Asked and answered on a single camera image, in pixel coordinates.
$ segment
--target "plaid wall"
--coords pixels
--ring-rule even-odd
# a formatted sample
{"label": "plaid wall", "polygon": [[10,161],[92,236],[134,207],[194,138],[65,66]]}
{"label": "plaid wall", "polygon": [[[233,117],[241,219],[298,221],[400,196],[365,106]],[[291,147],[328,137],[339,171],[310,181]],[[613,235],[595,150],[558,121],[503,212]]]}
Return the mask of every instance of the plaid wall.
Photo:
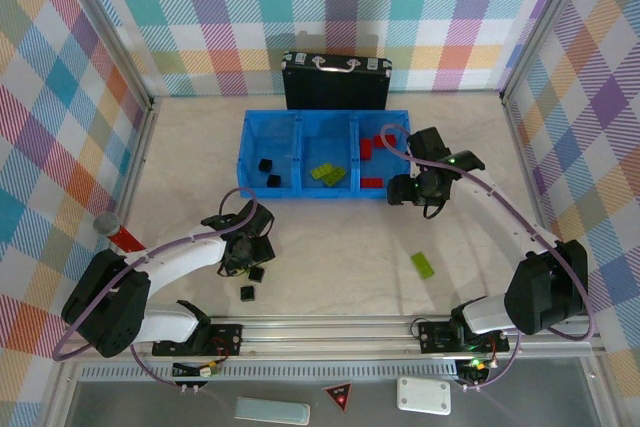
{"label": "plaid wall", "polygon": [[0,426],[35,422],[142,114],[77,0],[0,0]]}
{"label": "plaid wall", "polygon": [[103,0],[150,90],[177,96],[281,93],[288,49],[388,57],[394,91],[495,88],[545,2]]}
{"label": "plaid wall", "polygon": [[640,425],[640,0],[570,0],[511,105],[553,231],[589,289]]}

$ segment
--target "red lego brick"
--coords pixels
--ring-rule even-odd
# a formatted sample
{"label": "red lego brick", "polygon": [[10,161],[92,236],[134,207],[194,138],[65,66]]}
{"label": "red lego brick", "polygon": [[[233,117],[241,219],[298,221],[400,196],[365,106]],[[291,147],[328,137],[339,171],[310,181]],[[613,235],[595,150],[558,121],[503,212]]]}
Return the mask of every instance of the red lego brick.
{"label": "red lego brick", "polygon": [[373,143],[371,139],[360,139],[360,160],[371,160]]}
{"label": "red lego brick", "polygon": [[387,139],[387,142],[389,142],[389,145],[391,147],[395,147],[396,146],[396,136],[393,134],[386,134],[384,136],[385,139]]}
{"label": "red lego brick", "polygon": [[380,177],[363,177],[360,179],[361,189],[382,189],[384,181]]}

